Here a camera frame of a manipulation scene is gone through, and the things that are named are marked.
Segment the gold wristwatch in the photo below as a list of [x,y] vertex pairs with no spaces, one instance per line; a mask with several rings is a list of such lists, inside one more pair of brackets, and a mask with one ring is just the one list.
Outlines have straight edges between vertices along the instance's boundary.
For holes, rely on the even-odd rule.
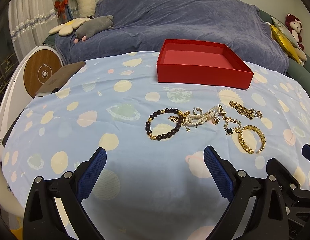
[[243,115],[245,117],[247,117],[250,120],[253,120],[254,118],[262,118],[262,113],[260,111],[254,110],[254,109],[247,109],[246,107],[244,107],[243,105],[239,104],[238,102],[234,102],[233,100],[231,100],[228,103],[229,106],[233,107],[237,113],[239,113],[239,115]]

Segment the beige cushion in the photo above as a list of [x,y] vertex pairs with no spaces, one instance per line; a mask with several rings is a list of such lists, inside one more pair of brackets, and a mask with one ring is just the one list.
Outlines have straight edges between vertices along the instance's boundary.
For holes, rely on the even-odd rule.
[[305,62],[307,61],[307,57],[306,57],[306,54],[300,49],[300,48],[295,48],[295,52],[298,56],[298,59],[297,59],[297,62],[303,66],[305,64]]

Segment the red monkey plush toy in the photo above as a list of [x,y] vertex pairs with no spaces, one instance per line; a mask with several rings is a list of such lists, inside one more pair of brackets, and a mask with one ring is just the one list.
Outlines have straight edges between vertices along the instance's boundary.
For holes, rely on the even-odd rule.
[[286,14],[286,20],[285,20],[285,25],[293,35],[294,39],[296,40],[299,48],[301,50],[304,49],[304,46],[302,44],[302,37],[300,35],[303,25],[302,22],[299,20],[299,18],[295,17],[292,14]]

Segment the green sofa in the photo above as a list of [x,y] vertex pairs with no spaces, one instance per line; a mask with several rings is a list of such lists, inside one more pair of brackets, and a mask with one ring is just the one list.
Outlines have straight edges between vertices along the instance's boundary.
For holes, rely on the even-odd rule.
[[289,57],[272,35],[270,29],[270,25],[274,25],[272,16],[261,9],[258,10],[258,16],[265,33],[259,44],[258,62],[262,63],[262,66],[267,69],[285,74],[297,81],[310,97],[310,57],[305,53],[307,61],[303,66]]

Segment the brown notebook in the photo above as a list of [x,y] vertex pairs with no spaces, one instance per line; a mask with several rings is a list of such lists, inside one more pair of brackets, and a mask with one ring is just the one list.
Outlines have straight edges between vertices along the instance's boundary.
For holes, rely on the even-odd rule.
[[58,92],[70,80],[70,78],[85,65],[86,63],[84,61],[80,61],[61,67],[40,87],[36,92],[36,95],[42,97]]

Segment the light blue patterned tablecloth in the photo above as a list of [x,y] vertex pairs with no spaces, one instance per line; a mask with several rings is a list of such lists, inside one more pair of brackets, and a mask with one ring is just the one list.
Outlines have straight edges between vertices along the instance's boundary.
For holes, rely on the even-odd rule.
[[[21,205],[37,176],[59,178],[99,147],[107,163],[82,204],[106,239],[205,239],[228,205],[203,160],[209,145],[252,177],[265,178],[267,161],[276,158],[310,190],[310,162],[301,153],[310,145],[310,98],[299,83],[253,63],[248,90],[159,83],[157,58],[143,51],[89,60],[59,92],[32,100],[2,156],[4,177]],[[263,117],[239,115],[231,100]],[[262,130],[260,154],[246,153],[222,122],[182,128],[161,141],[146,134],[157,110],[218,105]]]

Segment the silver hoop earring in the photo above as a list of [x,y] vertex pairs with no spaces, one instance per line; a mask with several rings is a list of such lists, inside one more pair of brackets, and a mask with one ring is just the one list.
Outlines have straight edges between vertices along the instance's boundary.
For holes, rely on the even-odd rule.
[[192,111],[192,114],[193,115],[202,115],[203,111],[201,108],[197,107],[197,108],[194,108],[193,111]]

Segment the blue-grey sofa throw blanket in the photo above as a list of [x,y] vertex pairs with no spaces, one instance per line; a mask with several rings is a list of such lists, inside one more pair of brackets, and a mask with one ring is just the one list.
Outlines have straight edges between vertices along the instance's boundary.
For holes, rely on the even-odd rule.
[[240,0],[99,0],[96,16],[113,16],[113,29],[74,43],[56,36],[65,64],[126,54],[160,51],[166,39],[226,44],[243,61],[285,74],[288,57],[272,39],[258,7]]

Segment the white sheer curtain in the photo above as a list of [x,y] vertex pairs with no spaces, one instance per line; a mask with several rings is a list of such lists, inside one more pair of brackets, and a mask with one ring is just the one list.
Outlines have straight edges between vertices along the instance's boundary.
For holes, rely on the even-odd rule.
[[42,45],[49,30],[58,25],[55,0],[11,0],[8,17],[12,44],[18,61]]

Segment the red shallow cardboard box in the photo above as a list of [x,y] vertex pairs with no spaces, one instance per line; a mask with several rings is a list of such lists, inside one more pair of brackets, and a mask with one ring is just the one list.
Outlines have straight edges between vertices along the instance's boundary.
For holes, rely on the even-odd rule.
[[188,83],[248,89],[254,73],[227,45],[166,39],[157,60],[159,83]]

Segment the gold satin pillow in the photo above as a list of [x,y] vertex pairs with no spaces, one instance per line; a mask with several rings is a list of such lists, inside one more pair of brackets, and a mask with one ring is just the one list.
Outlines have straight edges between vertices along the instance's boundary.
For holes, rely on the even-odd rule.
[[297,52],[293,48],[293,45],[289,41],[289,39],[281,32],[279,31],[274,25],[270,25],[270,29],[272,31],[272,35],[275,37],[276,41],[280,45],[280,47],[284,50],[284,52],[294,59],[297,63],[301,64],[302,61],[298,57]]

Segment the gold chain cuff bangle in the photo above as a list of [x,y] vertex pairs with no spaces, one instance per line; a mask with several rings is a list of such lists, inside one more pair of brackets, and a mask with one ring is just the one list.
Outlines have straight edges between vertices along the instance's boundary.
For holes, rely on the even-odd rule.
[[239,130],[239,145],[249,154],[260,154],[266,147],[266,137],[256,126],[247,125]]

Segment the grey plush toy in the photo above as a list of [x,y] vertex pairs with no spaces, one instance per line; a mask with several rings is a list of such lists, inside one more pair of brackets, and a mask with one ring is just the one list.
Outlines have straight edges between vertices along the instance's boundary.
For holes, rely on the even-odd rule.
[[107,15],[96,17],[83,23],[75,31],[74,43],[76,44],[79,41],[84,42],[101,31],[113,29],[113,19],[112,15]]

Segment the round wooden white device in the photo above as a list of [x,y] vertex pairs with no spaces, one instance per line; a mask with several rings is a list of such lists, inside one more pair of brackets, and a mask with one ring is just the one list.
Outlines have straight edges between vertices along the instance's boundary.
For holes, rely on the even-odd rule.
[[0,160],[7,131],[40,87],[62,66],[55,49],[39,46],[30,51],[14,71],[0,106]]

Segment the white daisy flower cushion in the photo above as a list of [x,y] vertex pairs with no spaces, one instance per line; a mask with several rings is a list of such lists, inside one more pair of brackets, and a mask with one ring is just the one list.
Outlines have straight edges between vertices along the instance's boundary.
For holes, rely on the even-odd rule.
[[49,31],[49,35],[58,34],[60,36],[68,36],[70,35],[73,30],[76,30],[85,22],[90,21],[90,18],[75,18],[67,23],[60,24]]

